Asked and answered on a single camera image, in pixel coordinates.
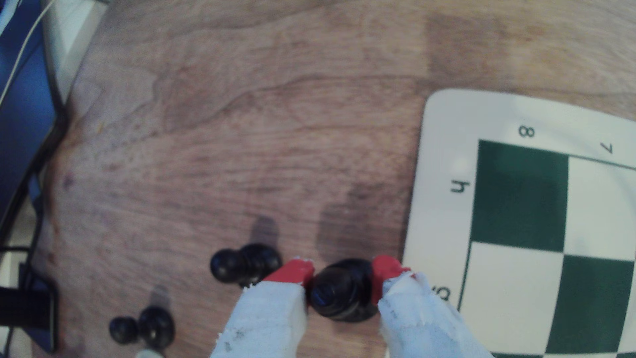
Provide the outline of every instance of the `blue monitor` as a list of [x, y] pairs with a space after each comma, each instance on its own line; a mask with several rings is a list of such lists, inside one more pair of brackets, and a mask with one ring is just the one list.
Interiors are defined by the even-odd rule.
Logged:
[[[20, 47], [40, 12], [39, 0], [23, 0], [0, 34], [0, 90], [4, 89]], [[40, 23], [0, 105], [0, 245], [6, 242], [27, 193], [28, 178], [41, 169], [66, 129], [44, 43]]]

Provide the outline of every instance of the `black pawn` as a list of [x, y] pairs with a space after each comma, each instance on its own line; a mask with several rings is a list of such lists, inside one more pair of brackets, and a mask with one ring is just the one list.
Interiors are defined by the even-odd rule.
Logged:
[[137, 323], [132, 317], [117, 317], [108, 325], [108, 330], [115, 342], [127, 345], [137, 341]]
[[139, 336], [154, 350], [162, 350], [174, 341], [174, 321], [160, 307], [148, 307], [139, 315]]
[[217, 280], [242, 287], [262, 281], [281, 266], [279, 253], [261, 243], [249, 244], [240, 250], [224, 248], [210, 260], [210, 270]]
[[336, 321], [361, 322], [378, 308], [371, 302], [371, 262], [346, 259], [328, 266], [314, 278], [310, 302], [318, 314]]

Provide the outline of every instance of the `wood grain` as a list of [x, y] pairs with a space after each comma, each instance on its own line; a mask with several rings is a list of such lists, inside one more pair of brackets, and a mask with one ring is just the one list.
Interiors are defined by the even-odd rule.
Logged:
[[[114, 0], [71, 94], [36, 264], [57, 357], [132, 357], [150, 303], [168, 357], [209, 356], [240, 294], [211, 255], [276, 244], [317, 269], [401, 255], [422, 108], [447, 87], [634, 118], [630, 1]], [[310, 314], [298, 357], [383, 357], [377, 317]]]

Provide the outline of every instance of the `green square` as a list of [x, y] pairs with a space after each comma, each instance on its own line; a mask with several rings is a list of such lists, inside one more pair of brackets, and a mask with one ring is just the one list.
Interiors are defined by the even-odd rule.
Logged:
[[546, 353], [618, 351], [634, 263], [565, 255]]
[[542, 355], [493, 353], [495, 358], [543, 358]]
[[568, 157], [479, 142], [471, 240], [563, 251]]

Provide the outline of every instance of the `white square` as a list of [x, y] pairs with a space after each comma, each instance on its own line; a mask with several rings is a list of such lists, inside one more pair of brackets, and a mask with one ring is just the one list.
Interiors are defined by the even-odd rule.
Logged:
[[546, 354], [543, 358], [616, 358], [616, 353]]
[[563, 254], [472, 243], [461, 314], [486, 349], [543, 354], [561, 280]]
[[618, 352], [636, 352], [636, 273], [632, 274], [632, 290], [627, 304], [625, 324], [623, 325], [623, 334], [621, 335], [621, 343], [618, 345]]
[[564, 252], [633, 261], [636, 171], [570, 158]]

